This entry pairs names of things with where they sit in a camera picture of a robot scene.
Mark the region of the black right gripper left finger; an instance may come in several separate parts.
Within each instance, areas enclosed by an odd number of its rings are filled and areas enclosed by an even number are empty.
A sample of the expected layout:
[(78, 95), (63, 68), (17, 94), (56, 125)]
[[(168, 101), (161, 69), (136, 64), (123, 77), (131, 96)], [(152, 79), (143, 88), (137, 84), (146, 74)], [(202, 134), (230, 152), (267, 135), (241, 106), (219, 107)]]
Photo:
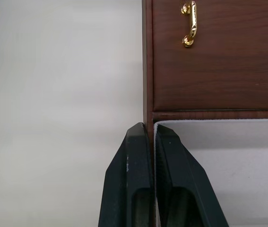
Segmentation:
[(98, 226), (152, 227), (154, 181), (147, 131), (139, 122), (129, 128), (109, 164)]

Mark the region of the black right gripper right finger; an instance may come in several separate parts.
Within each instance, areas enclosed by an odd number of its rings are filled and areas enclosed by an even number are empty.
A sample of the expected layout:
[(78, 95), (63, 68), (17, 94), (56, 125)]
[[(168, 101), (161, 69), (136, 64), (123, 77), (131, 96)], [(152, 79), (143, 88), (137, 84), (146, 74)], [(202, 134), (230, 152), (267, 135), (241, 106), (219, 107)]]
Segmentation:
[(174, 130), (158, 125), (155, 144), (161, 226), (228, 226), (204, 168), (183, 146)]

